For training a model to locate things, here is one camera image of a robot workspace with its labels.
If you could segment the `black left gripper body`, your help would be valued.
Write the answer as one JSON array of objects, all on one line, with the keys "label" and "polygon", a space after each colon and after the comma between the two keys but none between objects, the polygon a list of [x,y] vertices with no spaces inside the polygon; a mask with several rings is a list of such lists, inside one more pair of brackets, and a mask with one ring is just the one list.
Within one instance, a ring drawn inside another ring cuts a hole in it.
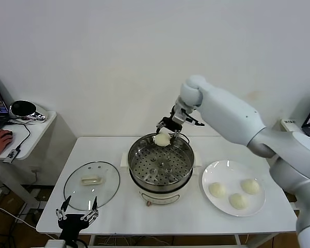
[{"label": "black left gripper body", "polygon": [[58,226],[61,229],[60,239],[65,241],[76,241],[81,230],[89,226],[89,217],[87,214],[66,214],[58,213]]}]

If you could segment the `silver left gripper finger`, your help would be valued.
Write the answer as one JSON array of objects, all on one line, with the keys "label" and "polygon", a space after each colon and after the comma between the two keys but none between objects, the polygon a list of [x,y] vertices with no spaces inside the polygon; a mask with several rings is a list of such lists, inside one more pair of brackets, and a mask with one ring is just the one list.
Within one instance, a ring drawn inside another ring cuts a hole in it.
[{"label": "silver left gripper finger", "polygon": [[70,199],[71,199],[71,196],[69,196],[61,205],[60,208],[57,208],[55,210],[56,212],[56,216],[57,216],[57,219],[59,221],[62,221],[62,220],[65,220],[67,217],[66,217],[66,210],[69,206],[69,202],[70,202]]},{"label": "silver left gripper finger", "polygon": [[99,216],[97,197],[95,197],[91,209],[81,217],[81,220],[84,222],[94,222]]}]

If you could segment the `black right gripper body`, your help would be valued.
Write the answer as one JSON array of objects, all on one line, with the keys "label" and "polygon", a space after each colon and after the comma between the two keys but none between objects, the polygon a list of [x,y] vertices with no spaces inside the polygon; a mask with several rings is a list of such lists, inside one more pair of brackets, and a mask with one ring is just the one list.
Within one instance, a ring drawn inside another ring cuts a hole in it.
[{"label": "black right gripper body", "polygon": [[181,132],[182,125],[173,121],[172,117],[163,117],[161,120],[163,127],[172,131],[172,132]]}]

